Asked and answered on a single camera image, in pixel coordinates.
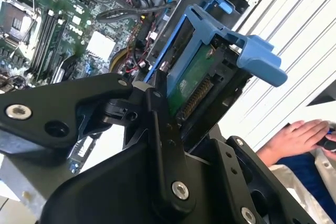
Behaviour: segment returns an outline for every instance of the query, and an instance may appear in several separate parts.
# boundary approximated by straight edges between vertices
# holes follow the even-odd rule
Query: screw
[[[181,200],[186,200],[189,197],[189,190],[181,181],[175,181],[172,190],[174,195]]]
[[[214,50],[210,49],[209,52],[206,54],[206,59],[210,59],[213,54],[214,54]]]
[[[172,140],[172,139],[169,139],[169,140],[168,140],[168,143],[169,143],[170,145],[172,145],[172,146],[176,146],[176,143],[175,143],[174,140]]]
[[[119,82],[120,85],[127,86],[127,83],[123,80],[119,80],[118,82]]]
[[[160,93],[154,91],[153,94],[155,94],[157,97],[161,97]]]
[[[26,120],[31,117],[31,109],[27,106],[14,104],[6,108],[6,115],[16,120]]]
[[[256,217],[254,217],[250,209],[243,207],[241,215],[243,215],[243,218],[248,224],[256,224]]]
[[[242,142],[242,140],[236,138],[236,141],[237,141],[237,143],[238,143],[240,146],[243,146],[243,145],[244,145],[244,143]]]

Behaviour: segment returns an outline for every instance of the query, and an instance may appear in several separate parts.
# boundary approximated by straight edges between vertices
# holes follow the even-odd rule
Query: person's arm
[[[257,155],[267,166],[271,166],[283,157],[296,156],[317,148],[317,142],[327,134],[328,130],[327,121],[295,122],[275,134],[257,152]]]

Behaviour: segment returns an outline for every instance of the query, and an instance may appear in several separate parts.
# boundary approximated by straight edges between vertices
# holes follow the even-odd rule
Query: gray metal panel
[[[5,156],[0,168],[0,179],[39,218],[49,196],[73,176],[68,166],[64,163],[57,167],[42,167]]]

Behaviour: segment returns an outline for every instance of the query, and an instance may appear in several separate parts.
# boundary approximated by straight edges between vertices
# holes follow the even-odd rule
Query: white louvered panel
[[[275,46],[288,81],[273,88],[252,78],[219,123],[225,137],[239,135],[260,148],[336,79],[335,6],[336,0],[263,0],[240,32]]]

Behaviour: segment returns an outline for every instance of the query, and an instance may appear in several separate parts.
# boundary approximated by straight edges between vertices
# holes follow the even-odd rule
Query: motherboard
[[[2,0],[0,74],[24,76],[32,86],[50,84],[69,57],[77,64],[72,79],[108,72],[136,21],[102,24],[96,16],[119,7],[116,0]]]

